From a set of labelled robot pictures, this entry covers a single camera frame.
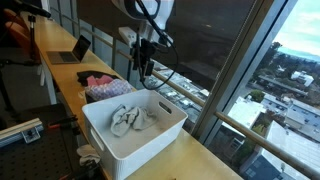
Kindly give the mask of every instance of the window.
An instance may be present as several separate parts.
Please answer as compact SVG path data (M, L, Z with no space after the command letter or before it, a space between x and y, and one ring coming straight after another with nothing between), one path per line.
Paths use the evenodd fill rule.
M51 13L51 18L53 18L58 24L60 24L60 10L59 10L59 4L58 0L50 0L50 13Z
M256 167L256 168L259 168L260 165L261 165L261 162L258 161L258 160L256 160L253 165L254 165L254 167Z
M252 169L248 169L247 172L246 172L246 174L247 174L249 177L253 178L253 177L256 175L256 172L254 172Z
M139 26L138 21L130 22L129 18L123 18L123 14L112 14L119 11L110 7L108 2L78 3L80 19L96 25L117 40L122 41L120 35L115 32L117 25L129 24L134 30L135 26ZM231 0L228 3L222 0L201 3L175 1L172 15L166 23L166 30L179 51L181 63L178 73L203 89L210 90L254 3L255 0ZM101 12L107 18L101 18ZM174 53L156 53L152 58L170 68L174 67L176 59Z
M216 151L215 148L218 145L216 142L220 141L219 138L222 137L221 129L225 126L218 119L219 114L215 111L221 111L223 114L230 116L247 129L262 136L274 145L281 143L277 139L272 138L272 136L280 137L281 134L285 138L292 138L292 140L287 141L288 147L294 146L294 138L299 139L299 141L305 144L310 143L310 146L315 145L310 140L316 138L313 137L314 133L310 132L310 129L312 131L314 127L312 127L312 124L310 127L310 123L304 123L305 114L301 112L301 109L306 105L310 105L310 107L314 108L313 110L317 111L317 108L312 105L320 101L320 99L317 99L320 97L318 96L320 89L316 90L318 92L314 92L315 90L311 89L317 89L319 87L318 82L313 81L311 84L306 84L306 82L294 81L291 79L291 75L295 71L304 71L305 75L320 77L320 51L318 51L320 44L316 40L318 34L315 33L316 29L318 29L317 26L320 24L312 18L315 14L320 13L320 3L315 4L314 1L301 0L294 5L294 1L287 2L291 2L292 4L278 4L277 13L280 13L280 16L273 16L275 19L270 18L272 19L270 21L275 22L274 24L270 23L270 26L267 26L269 22L267 18L262 23L262 26L260 26L261 28L263 27L264 32L267 31L268 27L271 28L267 36L263 36L260 34L262 30L258 30L254 36L255 38L253 38L251 44L242 54L239 53L241 47L239 47L240 50L237 49L238 52L234 56L232 56L231 52L229 57L233 57L233 61L229 62L230 59L228 59L226 63L226 67L231 70L222 71L220 77L222 80L217 82L216 88L211 92L215 98L210 99L209 97L211 101L207 102L207 106L205 107L208 113L202 115L203 121L206 123L197 126L199 134L195 133L196 136L200 136L200 140L208 146L209 150L226 162L226 164L229 164L234 169L245 168L244 171L238 172L240 175L249 175L251 174L252 167L259 166L257 164L252 164L251 166L250 164L254 162L250 160L259 156L255 148L256 144L250 140L250 137L245 136L245 143L239 148L232 160L228 160L223 154ZM275 7L277 5L273 5L269 13L276 11ZM288 15L288 11L291 9L292 12L286 19L285 16ZM316 54L316 56L307 57L306 54ZM253 92L253 101L243 102L242 109L236 110L239 99L246 97L248 94L252 95ZM270 107L266 109L263 107L261 102L266 98L280 99L277 104L279 108L284 107L283 111L276 113L276 109L271 109ZM292 112L293 117L297 117L297 122L295 123L301 125L291 126L286 130L285 122L288 121L289 111ZM229 130L243 135L232 127L229 127ZM291 155L295 153L294 148L284 148L281 146L281 149ZM260 166L270 165L270 171L274 171L275 174L281 173L277 172L277 169L279 169L277 162L270 160L272 158L267 158L269 155L266 153L266 156L264 156L265 160L260 161ZM312 158L300 157L299 159L309 162ZM308 165L312 168L320 167L320 163L308 163ZM299 174L297 170L289 165L286 165L284 171L293 179L304 177L304 175Z
M109 44L112 45L112 37L107 35L106 33L102 32L98 28L94 28L94 33L97 34L101 39L107 41ZM94 53L103 60L108 66L111 67L112 65L112 47L106 44L105 41L101 41L100 38L94 38Z
M64 29L66 29L70 34L74 34L72 14L70 1L60 0L60 11L61 11L61 24Z

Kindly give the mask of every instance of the pink cloth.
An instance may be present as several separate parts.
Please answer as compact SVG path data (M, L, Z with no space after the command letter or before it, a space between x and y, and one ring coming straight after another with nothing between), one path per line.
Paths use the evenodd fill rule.
M103 75L100 79L94 78L93 76L89 76L87 78L88 86L98 86L103 84L109 84L113 81L113 79L109 76Z
M97 79L98 85L109 84L113 81L113 79L109 76L103 75L100 79Z
M88 82L88 86L97 86L98 85L96 78L94 78L93 76L89 76L87 78L87 82Z

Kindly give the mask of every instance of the orange object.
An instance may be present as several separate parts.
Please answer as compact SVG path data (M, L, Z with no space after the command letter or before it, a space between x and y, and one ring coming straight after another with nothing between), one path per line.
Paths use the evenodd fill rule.
M28 27L21 16L17 15L14 11L11 9L4 9L3 10L4 16L6 17L7 21L12 21L20 26L22 26L24 29L28 30Z
M16 22L6 22L6 28L9 29L10 35L16 40L19 46L23 49L26 54L31 52L31 42L29 31ZM41 63L39 49L35 44L35 59L34 62L37 64Z

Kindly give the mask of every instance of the black cable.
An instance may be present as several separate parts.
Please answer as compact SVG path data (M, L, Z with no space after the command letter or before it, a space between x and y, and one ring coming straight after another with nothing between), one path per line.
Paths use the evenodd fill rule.
M141 81L141 83L142 83L142 85L143 85L144 88L146 88L146 89L148 89L148 90L156 90L156 89L160 88L161 86L163 86L164 84L166 84L166 83L171 79L171 77L174 75L174 73L176 72L176 70L177 70L177 68L178 68L178 65L179 65L179 55L178 55L178 52L177 52L176 48L175 48L174 45L173 45L173 42L170 41L170 39L160 30L160 28L159 28L158 25L154 22L154 20L151 19L150 14L149 14L149 12L147 11L146 7L144 6L143 2L142 2L141 0L137 0L137 3L138 3L138 5L140 6L140 8L141 8L141 10L142 10L142 12L143 12L143 14L144 14L144 16L147 18L148 22L149 22L149 23L151 24L151 26L153 27L153 29L158 33L158 35L159 35L160 38L163 38L163 39L165 39L167 42L170 43L170 45L172 46L173 51L174 51L174 53L175 53L175 55L176 55L176 65L175 65L175 67L174 67L174 69L173 69L173 72L171 73L171 75L170 75L165 81L163 81L162 84L160 84L160 85L157 86L157 87L151 87L151 88L150 88L150 87L147 87L147 86L145 85L144 81ZM140 42L139 42L139 41L138 41L138 58L140 58ZM138 69L139 69L140 78L141 78L141 80L142 80L143 77L142 77L142 73L141 73L140 60L138 60L138 65L139 65L139 68L138 68Z
M2 34L2 36L1 36L1 38L0 38L0 44L1 44L1 41L4 39L4 37L8 34L8 32L9 32L9 30L11 29L11 27L12 27L12 25L13 25L13 23L14 23L14 20L17 18L17 16L18 16L18 13L17 13L17 14L14 16L14 18L12 19L12 22L11 22L9 28L7 28L6 32L4 32L4 33Z

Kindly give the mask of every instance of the sky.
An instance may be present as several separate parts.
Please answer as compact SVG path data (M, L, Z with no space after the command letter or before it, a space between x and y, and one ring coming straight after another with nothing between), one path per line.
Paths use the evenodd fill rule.
M280 42L283 52L305 56L320 56L320 0L298 0L274 42Z

